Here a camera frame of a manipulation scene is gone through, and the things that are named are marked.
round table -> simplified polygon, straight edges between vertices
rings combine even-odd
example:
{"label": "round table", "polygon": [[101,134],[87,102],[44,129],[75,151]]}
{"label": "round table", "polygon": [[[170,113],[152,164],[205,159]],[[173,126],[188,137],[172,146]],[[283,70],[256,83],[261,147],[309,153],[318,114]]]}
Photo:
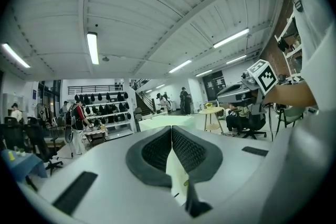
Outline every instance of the round table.
{"label": "round table", "polygon": [[[203,109],[201,110],[199,113],[200,114],[205,114],[205,124],[204,124],[204,130],[209,130],[210,132],[213,130],[216,130],[218,128],[220,128],[220,130],[223,133],[223,129],[221,126],[221,123],[219,122],[218,116],[217,116],[217,112],[224,110],[224,108],[216,108],[216,107],[211,107],[211,108],[207,108],[207,109]],[[206,125],[206,121],[207,121],[207,116],[208,114],[210,115],[210,124]],[[218,124],[212,124],[211,123],[211,114],[215,114]]]}

white pants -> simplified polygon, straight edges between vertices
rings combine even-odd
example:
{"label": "white pants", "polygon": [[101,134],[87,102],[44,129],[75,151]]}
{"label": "white pants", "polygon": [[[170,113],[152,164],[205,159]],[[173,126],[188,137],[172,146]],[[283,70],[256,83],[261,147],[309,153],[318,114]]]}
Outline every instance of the white pants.
{"label": "white pants", "polygon": [[82,143],[82,137],[83,137],[83,132],[84,130],[73,130],[73,138],[72,138],[72,143],[75,147],[75,152],[76,154],[84,154],[85,151],[85,146]]}

shoe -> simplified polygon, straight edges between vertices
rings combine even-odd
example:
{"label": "shoe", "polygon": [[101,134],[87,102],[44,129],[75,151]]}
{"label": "shoe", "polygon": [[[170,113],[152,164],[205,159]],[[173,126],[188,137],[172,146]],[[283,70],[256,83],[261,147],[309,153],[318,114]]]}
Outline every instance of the shoe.
{"label": "shoe", "polygon": [[224,133],[224,135],[234,137],[234,136],[238,135],[238,132],[228,131],[228,132]]}

fluorescent light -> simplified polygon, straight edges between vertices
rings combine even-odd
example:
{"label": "fluorescent light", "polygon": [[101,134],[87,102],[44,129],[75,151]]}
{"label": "fluorescent light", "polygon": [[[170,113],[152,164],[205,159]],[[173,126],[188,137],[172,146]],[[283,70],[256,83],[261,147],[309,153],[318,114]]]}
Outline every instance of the fluorescent light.
{"label": "fluorescent light", "polygon": [[188,63],[191,63],[191,61],[188,60],[188,61],[184,62],[183,64],[179,65],[178,67],[175,67],[174,69],[170,70],[169,73],[173,73],[173,72],[179,70],[181,67],[186,66]]}
{"label": "fluorescent light", "polygon": [[29,68],[30,66],[19,56],[16,54],[15,51],[12,50],[12,48],[7,44],[2,44],[2,47],[7,50],[7,52],[13,56],[15,60],[17,60],[21,65],[23,65],[25,68]]}
{"label": "fluorescent light", "polygon": [[233,60],[231,60],[231,61],[229,61],[229,62],[226,62],[226,64],[228,64],[228,63],[232,63],[232,62],[235,62],[235,61],[238,61],[238,60],[243,59],[243,58],[245,58],[245,57],[246,57],[246,55],[240,56],[240,57],[238,57],[238,58],[236,58],[236,59],[233,59]]}
{"label": "fluorescent light", "polygon": [[94,65],[99,65],[98,51],[97,51],[97,34],[88,33],[88,45],[91,56],[91,61]]}
{"label": "fluorescent light", "polygon": [[212,72],[212,69],[210,69],[210,70],[208,70],[208,71],[205,71],[205,72],[203,72],[203,73],[201,73],[201,74],[198,74],[198,75],[196,75],[196,76],[199,77],[199,76],[201,76],[201,75],[208,74],[208,73],[210,73],[210,72]]}
{"label": "fluorescent light", "polygon": [[228,42],[230,42],[230,41],[232,41],[232,40],[234,40],[234,39],[236,39],[236,38],[238,38],[238,37],[240,37],[240,36],[242,36],[244,34],[247,34],[248,32],[250,32],[250,29],[246,28],[245,30],[243,30],[243,31],[241,31],[241,32],[239,32],[237,34],[234,34],[233,36],[225,38],[222,41],[216,43],[214,45],[214,48],[218,48],[219,46],[224,45],[224,44],[226,44],[226,43],[228,43]]}

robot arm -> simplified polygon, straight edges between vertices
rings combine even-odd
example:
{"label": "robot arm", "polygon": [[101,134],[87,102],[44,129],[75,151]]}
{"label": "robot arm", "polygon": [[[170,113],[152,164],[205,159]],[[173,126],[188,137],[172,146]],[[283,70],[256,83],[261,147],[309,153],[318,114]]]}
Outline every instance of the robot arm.
{"label": "robot arm", "polygon": [[[223,89],[217,99],[220,103],[247,106],[252,115],[264,114],[264,97],[277,82],[277,76],[269,62],[259,60],[243,72],[241,82]],[[257,92],[256,97],[252,95],[252,91]]]}

